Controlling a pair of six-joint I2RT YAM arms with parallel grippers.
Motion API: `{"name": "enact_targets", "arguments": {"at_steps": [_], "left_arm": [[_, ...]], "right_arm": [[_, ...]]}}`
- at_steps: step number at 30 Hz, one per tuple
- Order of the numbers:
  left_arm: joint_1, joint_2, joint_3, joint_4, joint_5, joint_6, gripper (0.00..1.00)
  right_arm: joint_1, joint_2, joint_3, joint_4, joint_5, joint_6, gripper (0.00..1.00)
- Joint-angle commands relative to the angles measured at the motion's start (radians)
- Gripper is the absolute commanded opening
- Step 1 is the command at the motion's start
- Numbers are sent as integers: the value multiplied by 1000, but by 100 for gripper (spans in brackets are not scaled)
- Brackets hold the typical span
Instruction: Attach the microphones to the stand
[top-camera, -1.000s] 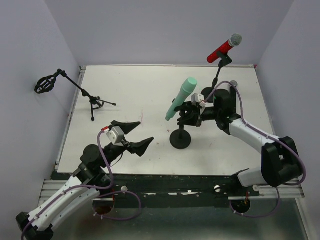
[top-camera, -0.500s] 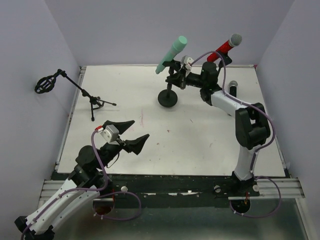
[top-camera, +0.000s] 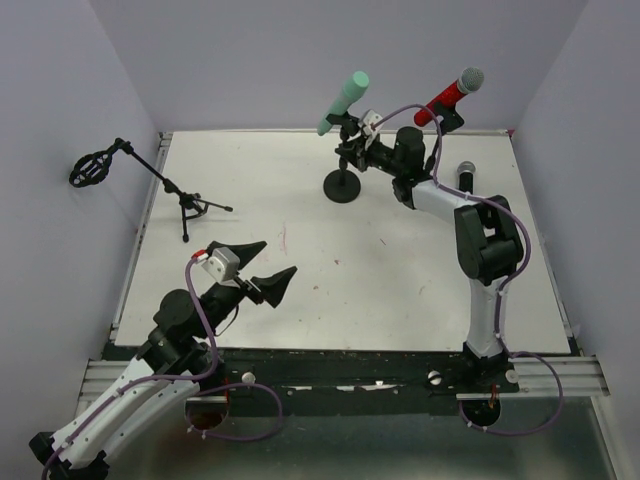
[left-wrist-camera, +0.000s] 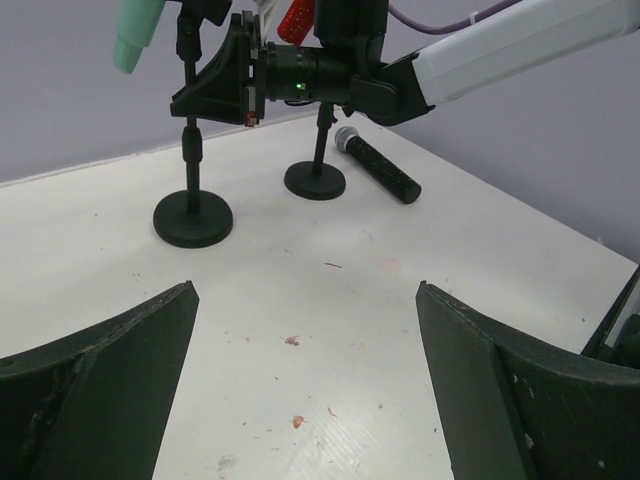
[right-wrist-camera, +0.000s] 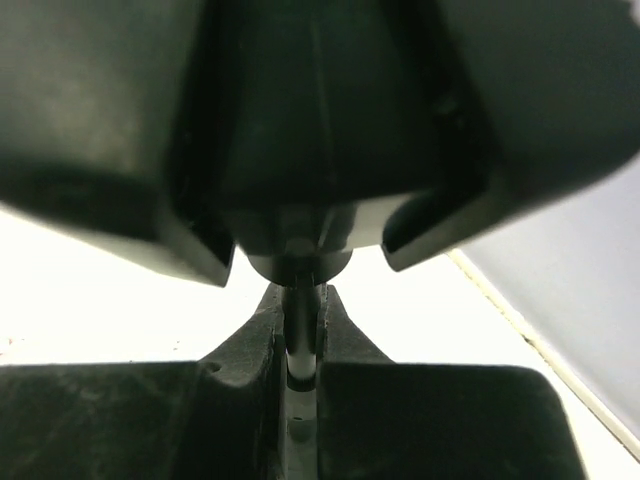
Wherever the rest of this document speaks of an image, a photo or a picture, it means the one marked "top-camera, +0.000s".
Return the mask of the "short black round-base mic stand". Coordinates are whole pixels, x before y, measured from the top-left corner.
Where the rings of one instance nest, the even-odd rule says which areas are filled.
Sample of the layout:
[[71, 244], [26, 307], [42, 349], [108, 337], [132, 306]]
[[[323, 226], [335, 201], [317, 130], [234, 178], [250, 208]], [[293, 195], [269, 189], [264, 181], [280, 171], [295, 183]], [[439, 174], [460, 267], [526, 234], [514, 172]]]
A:
[[[340, 140], [347, 141], [358, 132], [358, 120], [348, 113], [328, 114], [326, 120], [331, 126], [340, 127]], [[361, 183], [357, 175], [348, 170], [348, 162], [339, 158], [338, 169], [330, 172], [324, 180], [325, 196], [334, 203], [346, 204], [354, 201], [360, 191]]]

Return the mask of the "mint green microphone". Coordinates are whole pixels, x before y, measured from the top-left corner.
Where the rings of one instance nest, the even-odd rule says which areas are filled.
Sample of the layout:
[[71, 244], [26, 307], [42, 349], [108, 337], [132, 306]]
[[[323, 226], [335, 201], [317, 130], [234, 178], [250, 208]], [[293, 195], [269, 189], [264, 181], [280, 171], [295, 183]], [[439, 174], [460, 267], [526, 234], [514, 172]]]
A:
[[328, 133], [332, 124], [329, 122], [328, 117], [330, 115], [342, 116], [345, 114], [352, 104], [359, 101], [369, 88], [370, 79], [366, 72], [356, 71], [354, 72], [342, 85], [339, 94], [332, 102], [327, 112], [319, 122], [316, 133], [319, 136], [323, 136]]

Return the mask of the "black microphone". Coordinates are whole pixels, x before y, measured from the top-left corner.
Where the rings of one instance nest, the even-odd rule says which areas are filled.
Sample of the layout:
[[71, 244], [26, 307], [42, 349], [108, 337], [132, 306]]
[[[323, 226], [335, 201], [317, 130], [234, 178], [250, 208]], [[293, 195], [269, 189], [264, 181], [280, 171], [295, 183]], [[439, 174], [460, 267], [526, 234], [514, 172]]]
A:
[[474, 174], [476, 166], [471, 161], [461, 162], [457, 167], [457, 188], [465, 193], [474, 193]]

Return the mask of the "red glitter microphone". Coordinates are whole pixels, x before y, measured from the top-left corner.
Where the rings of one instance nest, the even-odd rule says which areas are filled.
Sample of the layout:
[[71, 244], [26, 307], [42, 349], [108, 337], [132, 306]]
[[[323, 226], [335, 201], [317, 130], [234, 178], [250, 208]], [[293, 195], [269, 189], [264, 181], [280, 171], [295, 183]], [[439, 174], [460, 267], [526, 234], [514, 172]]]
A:
[[464, 97], [477, 92], [483, 85], [485, 80], [484, 72], [477, 67], [468, 67], [463, 70], [457, 80], [450, 84], [440, 94], [434, 97], [426, 108], [435, 105], [436, 102], [442, 102], [445, 106], [455, 106]]

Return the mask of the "tall black tripod mic stand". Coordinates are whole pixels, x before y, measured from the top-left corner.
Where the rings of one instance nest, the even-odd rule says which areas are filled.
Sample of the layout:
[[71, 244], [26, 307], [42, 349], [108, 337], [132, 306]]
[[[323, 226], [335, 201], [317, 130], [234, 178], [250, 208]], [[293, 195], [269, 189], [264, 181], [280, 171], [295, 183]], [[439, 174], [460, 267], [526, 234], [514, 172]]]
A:
[[123, 152], [133, 158], [152, 176], [146, 194], [147, 210], [145, 215], [150, 214], [150, 208], [161, 188], [168, 195], [174, 195], [180, 210], [181, 238], [184, 243], [190, 241], [188, 223], [204, 217], [211, 207], [221, 209], [225, 212], [233, 212], [234, 208], [206, 200], [198, 192], [187, 192], [179, 188], [175, 182], [158, 171], [154, 166], [141, 157], [130, 141], [117, 137], [106, 149], [82, 156], [73, 166], [68, 177], [68, 183], [75, 189], [82, 189], [102, 183], [110, 173], [114, 157]]

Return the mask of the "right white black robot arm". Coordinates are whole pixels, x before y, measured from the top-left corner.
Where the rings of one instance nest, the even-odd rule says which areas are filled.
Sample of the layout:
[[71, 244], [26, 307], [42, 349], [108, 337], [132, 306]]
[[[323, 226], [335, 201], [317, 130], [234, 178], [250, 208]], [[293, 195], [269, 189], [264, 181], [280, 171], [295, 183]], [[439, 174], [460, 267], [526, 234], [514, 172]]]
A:
[[411, 210], [429, 213], [453, 226], [458, 265], [469, 279], [470, 326], [463, 355], [470, 369], [480, 375], [507, 364], [501, 335], [502, 306], [507, 284], [520, 262], [529, 258], [526, 229], [512, 214], [506, 198], [481, 198], [472, 192], [446, 187], [436, 179], [442, 141], [426, 154], [423, 132], [402, 127], [389, 147], [377, 134], [342, 126], [335, 149], [338, 168], [324, 180], [325, 196], [339, 204], [354, 201], [361, 183], [349, 166], [364, 172], [377, 169], [392, 177], [393, 193]]

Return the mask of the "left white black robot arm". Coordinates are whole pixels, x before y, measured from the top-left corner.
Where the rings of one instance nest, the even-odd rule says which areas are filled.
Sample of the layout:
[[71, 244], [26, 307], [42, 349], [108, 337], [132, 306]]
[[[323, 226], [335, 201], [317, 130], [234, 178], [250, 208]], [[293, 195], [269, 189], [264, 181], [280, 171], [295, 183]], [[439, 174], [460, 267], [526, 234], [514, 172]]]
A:
[[265, 247], [212, 242], [185, 267], [186, 286], [167, 293], [153, 317], [155, 328], [125, 369], [83, 413], [55, 432], [29, 442], [44, 479], [104, 479], [110, 459], [152, 420], [191, 396], [233, 390], [263, 391], [257, 382], [228, 381], [216, 329], [237, 315], [240, 303], [277, 307], [297, 272], [291, 266], [270, 277], [244, 280], [241, 270]]

